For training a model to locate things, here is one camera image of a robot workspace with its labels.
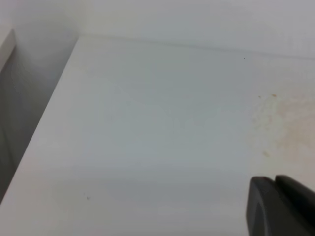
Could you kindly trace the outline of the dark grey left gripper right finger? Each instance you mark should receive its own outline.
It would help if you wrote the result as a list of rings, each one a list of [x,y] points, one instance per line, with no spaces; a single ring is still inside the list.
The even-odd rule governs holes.
[[[277,187],[288,199],[292,215],[312,235],[315,235],[315,192],[285,175],[275,178]]]

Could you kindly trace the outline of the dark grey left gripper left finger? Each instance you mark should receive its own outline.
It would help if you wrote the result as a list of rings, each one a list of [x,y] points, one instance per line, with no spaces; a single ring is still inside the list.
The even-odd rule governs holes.
[[[287,199],[267,177],[250,180],[246,220],[250,236],[303,234],[303,226],[295,218]]]

